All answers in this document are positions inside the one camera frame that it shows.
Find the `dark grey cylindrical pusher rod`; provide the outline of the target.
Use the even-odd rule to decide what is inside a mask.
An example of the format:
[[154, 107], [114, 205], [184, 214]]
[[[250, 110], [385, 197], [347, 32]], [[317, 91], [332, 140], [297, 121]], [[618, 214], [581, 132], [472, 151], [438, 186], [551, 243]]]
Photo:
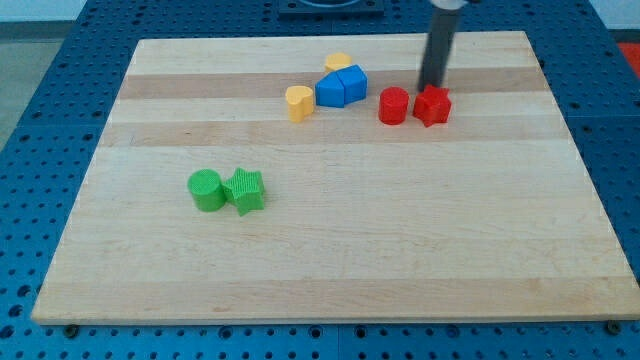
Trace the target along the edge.
[[427, 85], [442, 86], [460, 13], [460, 6], [433, 6], [417, 84], [419, 92]]

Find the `silver rod mount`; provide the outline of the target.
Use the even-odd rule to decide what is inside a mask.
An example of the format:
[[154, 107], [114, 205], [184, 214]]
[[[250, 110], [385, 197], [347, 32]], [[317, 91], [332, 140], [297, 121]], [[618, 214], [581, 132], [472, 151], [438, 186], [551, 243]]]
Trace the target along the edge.
[[460, 10], [468, 4], [467, 0], [431, 0], [431, 3], [441, 10]]

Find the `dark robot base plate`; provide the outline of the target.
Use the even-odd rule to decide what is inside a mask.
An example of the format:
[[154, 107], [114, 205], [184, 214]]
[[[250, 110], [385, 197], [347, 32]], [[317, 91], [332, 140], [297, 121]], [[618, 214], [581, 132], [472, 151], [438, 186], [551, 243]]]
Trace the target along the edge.
[[279, 18], [382, 15], [384, 0], [279, 0]]

